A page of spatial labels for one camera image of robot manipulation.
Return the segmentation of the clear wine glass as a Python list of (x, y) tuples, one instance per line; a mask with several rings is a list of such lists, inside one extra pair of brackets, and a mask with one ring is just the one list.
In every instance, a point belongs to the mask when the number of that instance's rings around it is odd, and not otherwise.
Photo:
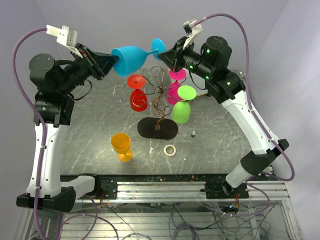
[(154, 81), (158, 81), (159, 77), (161, 77), (162, 74), (162, 68), (160, 66), (153, 66), (150, 69), (150, 79)]

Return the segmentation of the blue wine glass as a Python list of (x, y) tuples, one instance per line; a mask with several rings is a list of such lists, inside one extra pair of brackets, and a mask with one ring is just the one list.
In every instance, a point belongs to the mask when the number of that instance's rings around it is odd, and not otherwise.
[(120, 77), (125, 77), (139, 70), (145, 64), (148, 56), (153, 55), (156, 60), (160, 60), (158, 54), (165, 51), (166, 46), (159, 38), (152, 40), (150, 51), (133, 45), (114, 48), (111, 55), (118, 57), (118, 61), (113, 68)]

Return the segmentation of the pink wine glass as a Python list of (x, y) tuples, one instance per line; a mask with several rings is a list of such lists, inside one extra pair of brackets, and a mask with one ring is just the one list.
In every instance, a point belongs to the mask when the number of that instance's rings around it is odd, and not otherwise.
[(178, 95), (178, 89), (181, 86), (181, 83), (186, 80), (187, 73), (184, 69), (181, 69), (178, 72), (170, 70), (168, 75), (172, 80), (172, 83), (167, 90), (167, 102), (174, 106), (178, 101), (182, 100)]

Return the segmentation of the red wine glass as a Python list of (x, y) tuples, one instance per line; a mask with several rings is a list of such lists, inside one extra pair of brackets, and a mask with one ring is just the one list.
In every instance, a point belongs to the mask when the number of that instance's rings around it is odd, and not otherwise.
[(140, 74), (134, 74), (127, 79), (127, 85), (133, 91), (130, 95), (130, 107), (135, 112), (143, 112), (148, 107), (148, 99), (142, 88), (146, 79)]

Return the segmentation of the green wine glass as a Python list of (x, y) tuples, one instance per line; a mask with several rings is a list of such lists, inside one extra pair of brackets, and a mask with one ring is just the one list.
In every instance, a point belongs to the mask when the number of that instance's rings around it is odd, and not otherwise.
[(183, 85), (177, 90), (178, 96), (181, 98), (171, 112), (171, 117), (177, 124), (185, 124), (188, 122), (191, 114), (190, 101), (197, 96), (196, 90), (189, 85)]

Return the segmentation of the orange wine glass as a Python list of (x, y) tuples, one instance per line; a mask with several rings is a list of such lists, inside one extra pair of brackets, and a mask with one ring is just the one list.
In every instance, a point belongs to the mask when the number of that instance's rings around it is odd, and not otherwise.
[(131, 139), (126, 133), (118, 132), (114, 134), (110, 142), (121, 162), (129, 162), (132, 159)]

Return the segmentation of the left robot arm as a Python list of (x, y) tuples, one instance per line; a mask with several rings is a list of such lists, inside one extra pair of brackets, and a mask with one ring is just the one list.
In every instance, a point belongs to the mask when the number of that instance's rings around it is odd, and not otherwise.
[(102, 193), (100, 177), (82, 173), (71, 181), (61, 181), (62, 153), (69, 131), (76, 98), (72, 91), (89, 77), (102, 80), (119, 61), (119, 57), (98, 53), (78, 43), (74, 60), (56, 60), (40, 53), (29, 62), (29, 78), (37, 88), (37, 111), (33, 122), (36, 147), (31, 179), (25, 193), (16, 198), (22, 208), (68, 213), (76, 199), (91, 199)]

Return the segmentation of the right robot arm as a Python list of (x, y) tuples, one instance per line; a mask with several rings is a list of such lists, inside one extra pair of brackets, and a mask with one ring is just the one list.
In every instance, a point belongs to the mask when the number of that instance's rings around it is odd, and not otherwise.
[(221, 104), (237, 122), (251, 146), (239, 164), (221, 182), (220, 192), (233, 197), (238, 187), (252, 176), (260, 174), (289, 147), (286, 139), (278, 138), (247, 99), (246, 86), (240, 77), (228, 69), (232, 49), (220, 36), (210, 36), (201, 46), (200, 53), (194, 45), (184, 46), (182, 37), (158, 58), (173, 72), (186, 69), (204, 79), (209, 95)]

